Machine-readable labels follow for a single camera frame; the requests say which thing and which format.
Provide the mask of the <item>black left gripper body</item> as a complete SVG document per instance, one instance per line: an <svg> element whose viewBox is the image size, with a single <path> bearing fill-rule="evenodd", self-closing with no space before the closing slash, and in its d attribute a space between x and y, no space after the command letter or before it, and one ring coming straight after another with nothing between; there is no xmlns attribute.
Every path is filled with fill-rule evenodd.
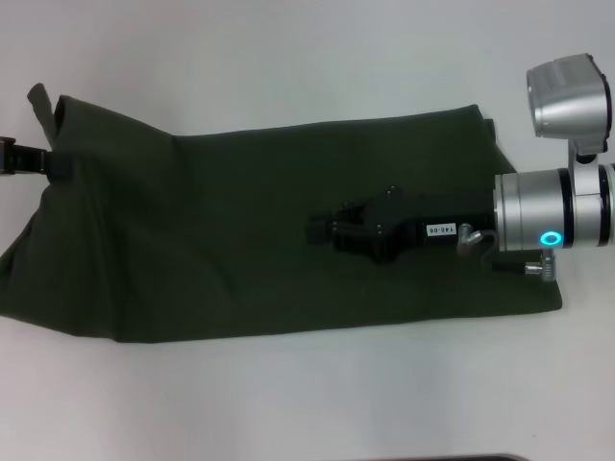
<svg viewBox="0 0 615 461"><path fill-rule="evenodd" d="M48 175L48 152L43 149L18 145L14 138L0 139L0 174Z"/></svg>

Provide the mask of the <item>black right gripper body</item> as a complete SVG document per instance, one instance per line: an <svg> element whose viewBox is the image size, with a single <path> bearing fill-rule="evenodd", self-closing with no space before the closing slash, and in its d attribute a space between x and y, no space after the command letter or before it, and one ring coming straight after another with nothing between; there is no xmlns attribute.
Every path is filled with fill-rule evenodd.
<svg viewBox="0 0 615 461"><path fill-rule="evenodd" d="M495 228L490 191L445 195L388 192L362 211L367 234L357 249L377 263L389 263L405 251L433 246L473 244L475 232Z"/></svg>

